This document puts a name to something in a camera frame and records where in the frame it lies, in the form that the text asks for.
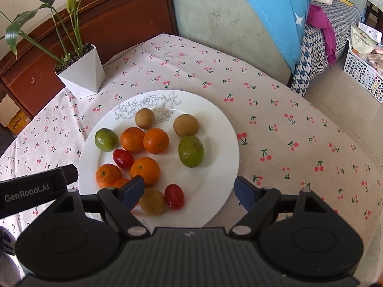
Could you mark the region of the white floral plate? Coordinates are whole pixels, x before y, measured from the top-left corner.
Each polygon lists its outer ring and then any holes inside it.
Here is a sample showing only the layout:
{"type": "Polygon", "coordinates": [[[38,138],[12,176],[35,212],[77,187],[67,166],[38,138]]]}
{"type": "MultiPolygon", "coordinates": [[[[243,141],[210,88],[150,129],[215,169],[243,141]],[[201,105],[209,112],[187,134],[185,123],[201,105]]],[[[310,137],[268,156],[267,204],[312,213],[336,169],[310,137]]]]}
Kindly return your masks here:
{"type": "Polygon", "coordinates": [[[159,216],[148,216],[139,206],[132,210],[148,229],[155,227],[202,227],[224,206],[238,175],[240,153],[236,133],[224,113],[213,103],[184,91],[158,90],[131,97],[105,114],[90,132],[78,164],[78,186],[81,194],[99,190],[96,171],[112,163],[112,153],[103,152],[94,143],[96,132],[109,128],[121,135],[135,125],[141,108],[155,114],[154,127],[169,136],[169,148],[153,155],[161,175],[155,188],[163,192],[169,184],[177,184],[184,192],[185,204],[180,210],[166,208],[159,216]],[[180,137],[173,130],[174,120],[182,114],[193,115],[200,124],[197,137],[204,147],[204,160],[196,168],[184,166],[178,154],[180,137]]]}

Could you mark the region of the red cherry tomato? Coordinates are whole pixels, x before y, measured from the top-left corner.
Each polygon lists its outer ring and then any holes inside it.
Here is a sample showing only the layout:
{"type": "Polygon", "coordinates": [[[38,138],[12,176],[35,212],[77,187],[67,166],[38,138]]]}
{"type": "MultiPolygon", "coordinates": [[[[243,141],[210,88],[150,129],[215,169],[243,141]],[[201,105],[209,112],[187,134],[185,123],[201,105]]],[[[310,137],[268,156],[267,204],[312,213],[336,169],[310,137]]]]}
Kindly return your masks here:
{"type": "Polygon", "coordinates": [[[166,204],[172,210],[179,210],[184,206],[183,190],[176,184],[170,184],[166,187],[164,197],[166,204]]]}
{"type": "Polygon", "coordinates": [[[112,157],[115,164],[123,170],[130,170],[134,163],[134,157],[132,154],[123,149],[114,150],[112,157]]]}

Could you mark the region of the cardboard box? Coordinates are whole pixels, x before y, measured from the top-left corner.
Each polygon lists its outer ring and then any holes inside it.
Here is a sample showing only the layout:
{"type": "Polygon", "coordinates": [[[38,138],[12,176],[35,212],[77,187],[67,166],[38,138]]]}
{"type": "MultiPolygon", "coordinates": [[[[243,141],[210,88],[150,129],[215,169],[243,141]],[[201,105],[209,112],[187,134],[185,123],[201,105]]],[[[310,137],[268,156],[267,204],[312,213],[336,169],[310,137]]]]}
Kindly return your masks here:
{"type": "Polygon", "coordinates": [[[0,121],[3,127],[8,128],[13,134],[19,135],[30,123],[30,118],[8,95],[5,95],[1,98],[0,121]]]}

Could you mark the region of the cherry print tablecloth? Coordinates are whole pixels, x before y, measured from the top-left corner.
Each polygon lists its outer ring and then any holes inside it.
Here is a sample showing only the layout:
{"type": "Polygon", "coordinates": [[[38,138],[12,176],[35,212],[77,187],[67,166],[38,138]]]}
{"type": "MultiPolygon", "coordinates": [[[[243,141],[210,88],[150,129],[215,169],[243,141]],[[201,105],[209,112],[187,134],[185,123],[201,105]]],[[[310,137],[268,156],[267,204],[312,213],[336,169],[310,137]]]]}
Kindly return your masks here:
{"type": "MultiPolygon", "coordinates": [[[[161,34],[105,66],[100,92],[67,89],[32,120],[1,157],[7,180],[59,166],[78,167],[94,126],[121,102],[158,90],[184,91],[216,105],[239,146],[237,176],[284,194],[313,190],[368,244],[382,215],[382,175],[363,150],[302,97],[245,62],[184,38],[161,34]]],[[[231,227],[244,210],[232,191],[206,224],[231,227]]]]}

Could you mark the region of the green sofa cushion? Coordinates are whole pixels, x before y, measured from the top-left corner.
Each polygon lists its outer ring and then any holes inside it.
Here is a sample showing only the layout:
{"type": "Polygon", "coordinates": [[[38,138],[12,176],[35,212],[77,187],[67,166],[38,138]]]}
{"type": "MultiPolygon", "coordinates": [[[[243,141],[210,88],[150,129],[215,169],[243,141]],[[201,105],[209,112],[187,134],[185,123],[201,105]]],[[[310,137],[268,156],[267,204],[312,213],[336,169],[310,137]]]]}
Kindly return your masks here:
{"type": "Polygon", "coordinates": [[[220,50],[284,85],[292,73],[246,0],[173,0],[179,35],[220,50]]]}

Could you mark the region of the orange tangerine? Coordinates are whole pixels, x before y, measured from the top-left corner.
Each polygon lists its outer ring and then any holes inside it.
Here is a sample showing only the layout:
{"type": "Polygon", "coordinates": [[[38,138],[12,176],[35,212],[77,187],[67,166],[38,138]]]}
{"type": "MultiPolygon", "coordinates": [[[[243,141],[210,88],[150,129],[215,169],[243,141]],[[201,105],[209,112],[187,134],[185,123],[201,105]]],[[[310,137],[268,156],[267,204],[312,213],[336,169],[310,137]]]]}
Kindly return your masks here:
{"type": "Polygon", "coordinates": [[[101,165],[96,171],[96,183],[99,188],[112,187],[121,178],[121,170],[110,163],[101,165]]]}
{"type": "Polygon", "coordinates": [[[143,138],[145,132],[137,127],[127,128],[120,137],[123,149],[132,153],[140,153],[144,150],[143,138]]]}
{"type": "Polygon", "coordinates": [[[169,137],[162,129],[151,128],[145,132],[143,146],[150,154],[162,154],[168,149],[169,137]]]}
{"type": "Polygon", "coordinates": [[[145,187],[152,187],[157,184],[161,175],[159,164],[151,157],[137,159],[130,169],[130,177],[141,176],[145,187]]]}
{"type": "Polygon", "coordinates": [[[117,180],[117,181],[113,184],[113,186],[114,186],[115,188],[122,188],[122,187],[123,187],[124,185],[126,185],[128,182],[129,182],[129,179],[123,177],[123,178],[117,180]]]}

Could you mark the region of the white perforated basket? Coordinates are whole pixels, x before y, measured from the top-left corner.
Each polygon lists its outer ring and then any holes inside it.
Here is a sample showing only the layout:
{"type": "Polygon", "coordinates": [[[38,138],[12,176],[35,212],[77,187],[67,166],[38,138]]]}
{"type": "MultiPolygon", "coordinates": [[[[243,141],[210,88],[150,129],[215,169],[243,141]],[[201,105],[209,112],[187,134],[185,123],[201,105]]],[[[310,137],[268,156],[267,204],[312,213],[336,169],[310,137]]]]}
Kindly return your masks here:
{"type": "Polygon", "coordinates": [[[382,76],[353,53],[349,40],[347,40],[347,43],[348,48],[344,71],[382,104],[382,76]]]}

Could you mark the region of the green fruit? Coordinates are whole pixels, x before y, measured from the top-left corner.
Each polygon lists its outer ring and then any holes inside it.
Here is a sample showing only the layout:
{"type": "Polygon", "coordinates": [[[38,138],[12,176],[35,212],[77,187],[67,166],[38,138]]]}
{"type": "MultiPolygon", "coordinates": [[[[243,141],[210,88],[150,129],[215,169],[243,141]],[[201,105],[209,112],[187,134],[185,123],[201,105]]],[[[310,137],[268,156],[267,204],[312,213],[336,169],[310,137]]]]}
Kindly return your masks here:
{"type": "Polygon", "coordinates": [[[204,146],[195,135],[181,138],[178,153],[181,163],[188,168],[198,167],[204,160],[204,146]]]}
{"type": "Polygon", "coordinates": [[[96,131],[94,143],[101,151],[111,152],[119,146],[119,137],[113,130],[101,128],[96,131]]]}

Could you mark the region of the brown kiwi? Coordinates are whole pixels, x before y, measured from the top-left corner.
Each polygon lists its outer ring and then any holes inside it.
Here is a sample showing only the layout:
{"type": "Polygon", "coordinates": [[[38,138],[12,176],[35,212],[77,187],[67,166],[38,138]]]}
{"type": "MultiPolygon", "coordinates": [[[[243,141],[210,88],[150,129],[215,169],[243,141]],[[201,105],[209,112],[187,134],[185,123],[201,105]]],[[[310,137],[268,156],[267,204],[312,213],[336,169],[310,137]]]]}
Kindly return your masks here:
{"type": "Polygon", "coordinates": [[[163,194],[155,188],[146,188],[139,199],[141,210],[148,216],[159,216],[165,210],[163,194]]]}
{"type": "Polygon", "coordinates": [[[190,114],[179,115],[173,122],[173,130],[180,137],[195,135],[199,128],[199,121],[190,114]]]}
{"type": "Polygon", "coordinates": [[[152,128],[154,122],[155,116],[152,110],[148,108],[142,108],[136,113],[135,123],[137,127],[143,130],[148,130],[152,128]]]}

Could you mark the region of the white geometric plant pot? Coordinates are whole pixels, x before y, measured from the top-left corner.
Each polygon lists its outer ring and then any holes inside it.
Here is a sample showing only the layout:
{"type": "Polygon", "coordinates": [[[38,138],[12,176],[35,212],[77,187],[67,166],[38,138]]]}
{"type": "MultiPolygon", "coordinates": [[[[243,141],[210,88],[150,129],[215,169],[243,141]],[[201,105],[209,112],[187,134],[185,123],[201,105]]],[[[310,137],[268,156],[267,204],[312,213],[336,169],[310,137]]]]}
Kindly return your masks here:
{"type": "Polygon", "coordinates": [[[106,78],[96,46],[86,45],[90,50],[84,56],[68,67],[55,68],[55,74],[76,99],[96,95],[106,78]]]}

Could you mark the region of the blue blanket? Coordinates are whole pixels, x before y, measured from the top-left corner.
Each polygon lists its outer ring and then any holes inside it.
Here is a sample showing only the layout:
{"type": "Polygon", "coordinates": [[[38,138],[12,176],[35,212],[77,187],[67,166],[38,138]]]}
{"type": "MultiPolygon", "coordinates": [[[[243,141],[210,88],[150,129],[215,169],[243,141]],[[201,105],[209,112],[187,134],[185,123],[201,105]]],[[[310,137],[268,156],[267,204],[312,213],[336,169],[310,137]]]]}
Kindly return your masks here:
{"type": "Polygon", "coordinates": [[[310,0],[246,0],[259,16],[276,48],[294,72],[301,59],[301,42],[310,0]]]}

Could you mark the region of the magenta cloth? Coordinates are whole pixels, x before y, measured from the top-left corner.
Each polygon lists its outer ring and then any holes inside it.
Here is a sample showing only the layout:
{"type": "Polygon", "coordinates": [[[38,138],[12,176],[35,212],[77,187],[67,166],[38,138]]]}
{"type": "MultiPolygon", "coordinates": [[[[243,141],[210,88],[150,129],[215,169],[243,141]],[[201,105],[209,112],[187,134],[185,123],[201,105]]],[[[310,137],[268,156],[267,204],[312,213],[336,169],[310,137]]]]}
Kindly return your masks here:
{"type": "Polygon", "coordinates": [[[327,15],[320,6],[310,4],[306,22],[321,30],[328,64],[333,65],[336,62],[336,35],[327,15]]]}

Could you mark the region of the houndstooth sofa cover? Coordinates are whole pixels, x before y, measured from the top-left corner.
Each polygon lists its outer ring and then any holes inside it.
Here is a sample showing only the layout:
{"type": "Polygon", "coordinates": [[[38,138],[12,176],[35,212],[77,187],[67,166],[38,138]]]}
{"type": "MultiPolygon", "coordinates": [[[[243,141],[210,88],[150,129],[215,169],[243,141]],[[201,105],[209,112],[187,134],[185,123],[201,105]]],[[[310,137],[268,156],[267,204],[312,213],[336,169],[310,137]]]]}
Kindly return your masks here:
{"type": "MultiPolygon", "coordinates": [[[[335,34],[335,55],[341,56],[350,37],[350,26],[362,21],[362,15],[355,6],[334,0],[331,5],[311,0],[312,5],[321,8],[332,25],[335,34]]],[[[310,82],[329,67],[326,53],[325,35],[321,28],[309,23],[305,24],[304,36],[301,42],[301,58],[295,66],[291,90],[304,96],[310,82]]]]}

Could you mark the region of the dark wooden headboard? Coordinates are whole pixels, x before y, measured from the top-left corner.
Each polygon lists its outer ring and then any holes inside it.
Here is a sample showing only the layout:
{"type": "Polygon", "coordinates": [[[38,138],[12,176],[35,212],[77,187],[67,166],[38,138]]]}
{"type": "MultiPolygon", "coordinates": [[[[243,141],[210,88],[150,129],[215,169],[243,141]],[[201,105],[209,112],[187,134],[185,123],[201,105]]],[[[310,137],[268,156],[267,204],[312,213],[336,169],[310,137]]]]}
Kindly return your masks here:
{"type": "MultiPolygon", "coordinates": [[[[83,0],[80,33],[96,46],[101,63],[133,45],[161,34],[177,34],[172,0],[83,0]]],[[[17,54],[1,60],[1,86],[33,119],[64,87],[54,72],[55,60],[28,41],[17,54]]]]}

